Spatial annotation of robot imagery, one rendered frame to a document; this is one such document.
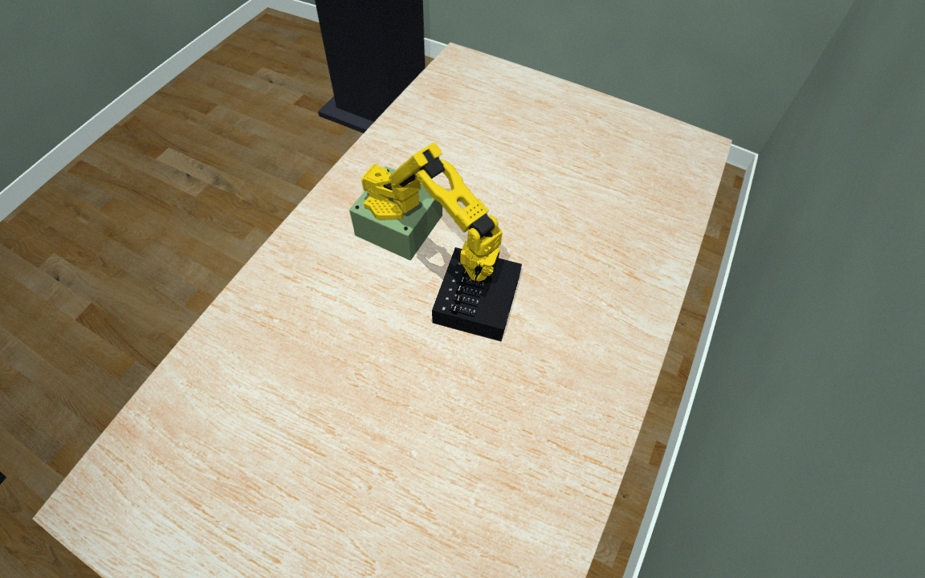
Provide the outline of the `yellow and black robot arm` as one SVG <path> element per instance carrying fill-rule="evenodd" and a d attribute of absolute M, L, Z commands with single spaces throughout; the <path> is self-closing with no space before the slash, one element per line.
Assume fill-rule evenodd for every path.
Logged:
<path fill-rule="evenodd" d="M 442 155 L 439 146 L 432 143 L 412 155 L 393 174 L 375 165 L 364 178 L 365 188 L 369 191 L 369 197 L 364 202 L 365 208 L 378 220 L 401 220 L 403 213 L 419 205 L 418 191 L 422 184 L 427 193 L 450 214 L 460 230 L 463 233 L 467 231 L 467 246 L 473 252 L 484 255 L 495 251 L 502 245 L 503 233 L 498 227 L 498 219 L 488 216 L 489 209 L 465 186 L 456 168 L 450 162 L 439 160 L 439 155 Z M 448 178 L 451 191 L 434 184 L 432 178 L 441 173 Z M 389 197 L 395 202 L 389 201 Z M 458 201 L 463 202 L 466 208 L 462 209 Z"/>

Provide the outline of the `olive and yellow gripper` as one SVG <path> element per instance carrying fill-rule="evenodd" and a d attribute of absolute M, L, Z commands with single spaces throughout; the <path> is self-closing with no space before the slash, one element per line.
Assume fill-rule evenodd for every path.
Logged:
<path fill-rule="evenodd" d="M 499 259 L 499 247 L 492 251 L 491 253 L 478 255 L 473 252 L 469 246 L 467 246 L 467 241 L 460 251 L 460 264 L 465 267 L 467 275 L 475 281 L 483 281 L 486 277 L 491 277 L 493 270 L 495 269 L 496 263 Z M 475 268 L 482 268 L 481 273 L 476 278 Z"/>

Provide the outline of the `black lighting desk panel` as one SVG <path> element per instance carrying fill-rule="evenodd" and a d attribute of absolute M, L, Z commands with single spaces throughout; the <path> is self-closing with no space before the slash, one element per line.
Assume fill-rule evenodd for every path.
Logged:
<path fill-rule="evenodd" d="M 453 251 L 434 301 L 432 321 L 502 341 L 522 264 L 499 258 L 491 277 L 474 281 L 460 264 L 460 251 L 457 246 Z"/>

